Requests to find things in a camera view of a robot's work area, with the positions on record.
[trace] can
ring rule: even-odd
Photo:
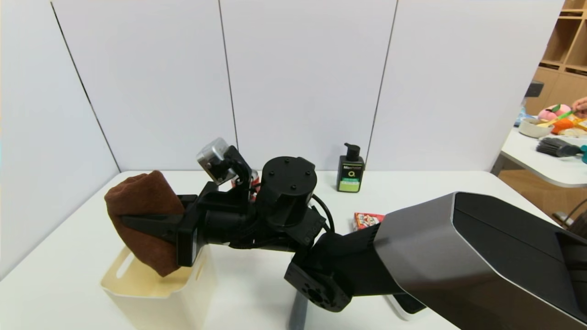
[[[230,180],[230,183],[233,188],[237,186],[237,179],[238,176]],[[257,193],[259,192],[259,189],[261,189],[260,183],[261,178],[259,177],[259,173],[256,170],[251,170],[251,187],[255,189],[255,191],[251,194],[252,201],[255,201],[257,199]]]

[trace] black bottle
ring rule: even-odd
[[[363,180],[365,161],[359,156],[361,148],[354,144],[345,143],[346,156],[342,155],[338,162],[338,179],[336,189],[345,193],[358,193]]]

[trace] brush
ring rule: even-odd
[[[554,137],[546,137],[540,140],[536,151],[555,157],[569,157],[583,153],[580,147]]]

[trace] bowl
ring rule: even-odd
[[[542,123],[541,120],[534,119],[534,118],[524,118],[522,122],[519,124],[519,132],[523,135],[539,138],[543,136],[547,136],[550,134],[554,125],[550,125],[548,127],[539,127],[536,126],[537,124]]]

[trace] pink plush toy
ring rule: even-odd
[[[557,105],[550,106],[538,113],[538,119],[546,120],[547,122],[557,118],[560,115],[563,115],[569,111],[571,111],[571,107],[568,105],[561,105],[561,107],[556,111],[552,112],[552,109],[555,108]]]

